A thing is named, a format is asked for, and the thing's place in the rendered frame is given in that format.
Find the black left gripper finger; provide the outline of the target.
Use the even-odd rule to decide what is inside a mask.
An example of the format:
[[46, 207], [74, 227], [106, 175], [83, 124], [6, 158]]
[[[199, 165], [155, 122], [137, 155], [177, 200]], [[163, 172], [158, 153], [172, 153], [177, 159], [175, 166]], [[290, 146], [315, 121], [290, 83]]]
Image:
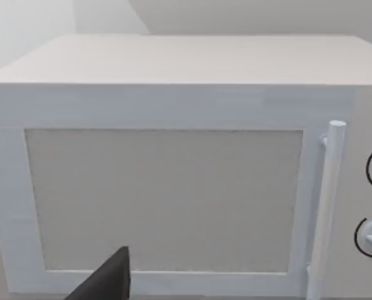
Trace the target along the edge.
[[120, 247], [64, 300], [129, 300], [130, 252]]

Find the pale microwave door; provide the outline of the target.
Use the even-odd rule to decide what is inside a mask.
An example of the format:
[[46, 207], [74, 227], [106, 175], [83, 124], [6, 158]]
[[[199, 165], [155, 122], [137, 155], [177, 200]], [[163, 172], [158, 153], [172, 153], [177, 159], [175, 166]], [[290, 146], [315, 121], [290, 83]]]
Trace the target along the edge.
[[302, 296], [336, 86], [0, 84], [8, 289], [67, 294], [121, 246], [133, 293]]

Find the pale microwave oven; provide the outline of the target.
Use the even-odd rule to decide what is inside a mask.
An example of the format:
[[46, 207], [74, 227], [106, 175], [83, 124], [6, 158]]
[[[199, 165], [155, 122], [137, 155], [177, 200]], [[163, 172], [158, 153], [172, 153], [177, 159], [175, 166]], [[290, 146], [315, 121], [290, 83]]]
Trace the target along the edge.
[[[352, 91], [322, 298], [372, 298], [372, 258], [354, 245], [372, 219], [372, 44], [350, 36], [138, 36], [57, 38], [0, 69], [0, 84], [336, 86]], [[324, 159], [313, 209], [311, 262]], [[217, 296], [233, 298], [237, 296]]]

